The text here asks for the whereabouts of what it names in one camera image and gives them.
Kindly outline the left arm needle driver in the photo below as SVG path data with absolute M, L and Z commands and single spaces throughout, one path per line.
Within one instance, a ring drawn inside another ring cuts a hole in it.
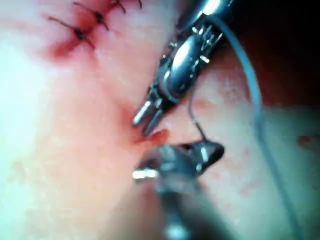
M 148 101 L 156 110 L 177 105 L 198 78 L 223 34 L 207 15 L 178 31 L 160 59 Z

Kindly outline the left arm needle driver jaw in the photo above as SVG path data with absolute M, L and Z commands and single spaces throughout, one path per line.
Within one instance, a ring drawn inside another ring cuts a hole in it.
M 138 126 L 146 117 L 148 117 L 153 111 L 153 103 L 150 100 L 145 100 L 141 106 L 136 111 L 133 120 L 132 126 Z
M 149 108 L 144 116 L 143 136 L 149 136 L 163 117 L 161 109 Z

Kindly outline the right arm needle driver jaw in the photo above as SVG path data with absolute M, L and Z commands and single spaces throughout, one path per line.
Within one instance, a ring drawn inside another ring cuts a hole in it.
M 199 175 L 202 175 L 210 166 L 219 161 L 223 156 L 223 151 L 214 151 L 209 153 L 207 150 L 200 151 L 200 160 L 196 165 Z
M 183 143 L 181 146 L 192 153 L 200 153 L 201 149 L 206 150 L 208 153 L 223 153 L 225 151 L 223 145 L 211 141 L 195 141 Z

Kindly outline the right arm needle driver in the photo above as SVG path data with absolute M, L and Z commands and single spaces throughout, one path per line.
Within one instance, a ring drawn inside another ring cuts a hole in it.
M 196 145 L 159 145 L 146 151 L 134 169 L 137 184 L 152 180 L 160 191 L 178 193 L 198 191 L 203 173 L 203 147 Z

